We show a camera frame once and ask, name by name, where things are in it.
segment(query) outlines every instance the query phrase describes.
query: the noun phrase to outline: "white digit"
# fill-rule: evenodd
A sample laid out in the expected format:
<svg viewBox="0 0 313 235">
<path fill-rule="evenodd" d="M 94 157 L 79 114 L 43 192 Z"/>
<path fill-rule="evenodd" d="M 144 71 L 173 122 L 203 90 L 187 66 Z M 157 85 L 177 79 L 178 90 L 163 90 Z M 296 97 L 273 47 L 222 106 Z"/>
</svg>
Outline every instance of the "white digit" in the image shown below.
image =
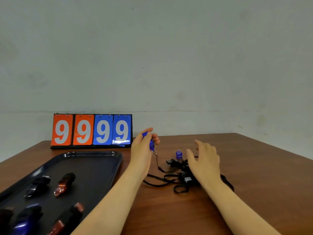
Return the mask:
<svg viewBox="0 0 313 235">
<path fill-rule="evenodd" d="M 61 131 L 61 125 L 64 125 L 64 130 Z M 54 141 L 57 144 L 63 144 L 65 143 L 65 141 L 68 138 L 68 132 L 69 132 L 69 126 L 68 126 L 68 122 L 66 122 L 65 120 L 60 120 L 59 122 L 57 122 L 56 126 L 55 126 L 55 132 L 57 133 L 57 135 L 62 136 L 63 138 L 55 138 Z"/>
<path fill-rule="evenodd" d="M 104 125 L 105 126 L 105 130 L 102 131 L 101 126 Z M 98 125 L 97 125 L 97 133 L 99 135 L 104 135 L 104 138 L 101 137 L 96 137 L 96 140 L 99 143 L 105 143 L 106 141 L 108 141 L 109 139 L 109 135 L 110 135 L 110 125 L 106 120 L 100 120 Z"/>
<path fill-rule="evenodd" d="M 90 123 L 87 120 L 82 120 L 78 123 L 77 125 L 77 132 L 81 135 L 85 137 L 79 137 L 77 138 L 77 141 L 79 143 L 85 143 L 88 141 L 88 139 L 90 138 L 90 133 L 91 133 L 91 127 L 90 127 Z"/>
<path fill-rule="evenodd" d="M 120 130 L 120 126 L 121 125 L 124 125 L 124 130 L 121 131 Z M 122 135 L 123 134 L 123 138 L 120 138 L 120 137 L 116 137 L 116 140 L 117 141 L 125 141 L 127 139 L 127 136 L 128 136 L 128 125 L 126 123 L 125 120 L 120 120 L 119 122 L 117 122 L 116 124 L 116 132 L 118 135 Z"/>
</svg>

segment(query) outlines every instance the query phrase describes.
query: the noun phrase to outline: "left hand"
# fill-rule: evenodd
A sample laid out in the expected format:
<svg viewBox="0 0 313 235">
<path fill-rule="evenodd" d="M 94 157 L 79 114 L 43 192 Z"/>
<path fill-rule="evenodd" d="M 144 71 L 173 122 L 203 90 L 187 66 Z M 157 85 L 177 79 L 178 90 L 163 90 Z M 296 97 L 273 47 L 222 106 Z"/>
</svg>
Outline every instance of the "left hand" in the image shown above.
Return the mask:
<svg viewBox="0 0 313 235">
<path fill-rule="evenodd" d="M 147 128 L 141 131 L 134 139 L 131 145 L 131 161 L 129 167 L 133 169 L 134 173 L 138 173 L 140 181 L 143 181 L 148 174 L 152 152 L 149 148 L 151 139 L 154 145 L 160 143 L 160 139 L 156 133 L 151 133 L 153 128 Z M 142 133 L 148 132 L 147 136 L 143 138 Z"/>
</svg>

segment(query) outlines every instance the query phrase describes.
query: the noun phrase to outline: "orange number card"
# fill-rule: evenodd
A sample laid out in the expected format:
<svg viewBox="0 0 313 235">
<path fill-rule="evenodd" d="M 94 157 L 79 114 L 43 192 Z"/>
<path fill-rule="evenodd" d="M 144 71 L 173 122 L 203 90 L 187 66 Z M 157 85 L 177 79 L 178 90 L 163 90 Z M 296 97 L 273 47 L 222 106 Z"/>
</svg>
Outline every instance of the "orange number card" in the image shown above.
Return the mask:
<svg viewBox="0 0 313 235">
<path fill-rule="evenodd" d="M 73 145 L 91 145 L 94 132 L 94 115 L 76 115 Z"/>
<path fill-rule="evenodd" d="M 51 146 L 69 146 L 72 142 L 73 115 L 53 115 Z"/>
</svg>

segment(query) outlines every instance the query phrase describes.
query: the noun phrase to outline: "right hand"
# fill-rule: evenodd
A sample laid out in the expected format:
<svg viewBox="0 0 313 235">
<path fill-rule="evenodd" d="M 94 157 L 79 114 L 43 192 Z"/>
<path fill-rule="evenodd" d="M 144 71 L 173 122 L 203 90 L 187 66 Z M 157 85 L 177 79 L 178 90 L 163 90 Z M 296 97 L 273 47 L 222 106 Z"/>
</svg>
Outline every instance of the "right hand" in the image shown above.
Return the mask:
<svg viewBox="0 0 313 235">
<path fill-rule="evenodd" d="M 212 189 L 222 182 L 219 169 L 219 156 L 214 146 L 198 140 L 195 140 L 195 143 L 198 145 L 199 158 L 196 161 L 192 151 L 187 149 L 189 168 L 203 187 Z"/>
</svg>

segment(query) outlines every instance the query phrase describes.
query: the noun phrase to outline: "wooden table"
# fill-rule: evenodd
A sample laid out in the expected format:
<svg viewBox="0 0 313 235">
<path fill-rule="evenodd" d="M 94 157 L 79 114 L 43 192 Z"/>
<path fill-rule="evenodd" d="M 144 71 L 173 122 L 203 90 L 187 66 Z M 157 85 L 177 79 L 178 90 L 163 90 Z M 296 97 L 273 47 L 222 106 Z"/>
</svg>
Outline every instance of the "wooden table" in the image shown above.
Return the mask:
<svg viewBox="0 0 313 235">
<path fill-rule="evenodd" d="M 221 173 L 236 194 L 282 234 L 313 234 L 313 161 L 236 133 L 160 137 L 159 165 L 180 149 L 186 156 L 193 139 L 216 146 Z M 68 150 L 50 150 L 50 141 L 0 163 L 0 191 L 6 189 L 52 157 Z M 124 159 L 117 178 L 130 160 L 130 149 L 114 149 Z M 155 158 L 150 174 L 162 176 Z M 152 178 L 147 181 L 158 183 Z M 173 185 L 162 188 L 142 184 L 122 234 L 232 234 L 219 211 L 201 187 L 175 194 Z"/>
</svg>

